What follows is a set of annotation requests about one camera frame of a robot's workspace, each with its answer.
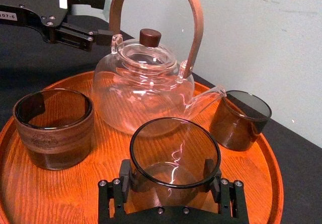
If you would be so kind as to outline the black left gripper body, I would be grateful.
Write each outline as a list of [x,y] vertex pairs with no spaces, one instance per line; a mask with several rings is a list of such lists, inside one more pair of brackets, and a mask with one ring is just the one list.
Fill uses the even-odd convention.
[[66,14],[67,0],[1,0],[1,24],[33,28],[50,43]]

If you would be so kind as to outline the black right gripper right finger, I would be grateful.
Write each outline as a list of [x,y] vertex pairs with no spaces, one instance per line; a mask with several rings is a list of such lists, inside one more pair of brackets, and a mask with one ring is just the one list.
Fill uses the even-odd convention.
[[245,217],[245,193],[244,184],[240,180],[234,182],[221,177],[221,171],[217,170],[213,180],[205,184],[205,191],[210,191],[212,198],[217,203],[217,213],[214,218],[244,218]]

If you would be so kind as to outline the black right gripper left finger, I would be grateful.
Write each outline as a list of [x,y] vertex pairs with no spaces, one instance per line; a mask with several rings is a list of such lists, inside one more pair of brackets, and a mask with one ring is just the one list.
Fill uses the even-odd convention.
[[138,213],[127,214],[124,210],[124,203],[127,201],[131,164],[129,159],[125,159],[121,163],[119,177],[111,182],[101,180],[98,182],[99,200],[98,200],[98,218],[110,218],[110,199],[114,199],[114,218],[138,218]]

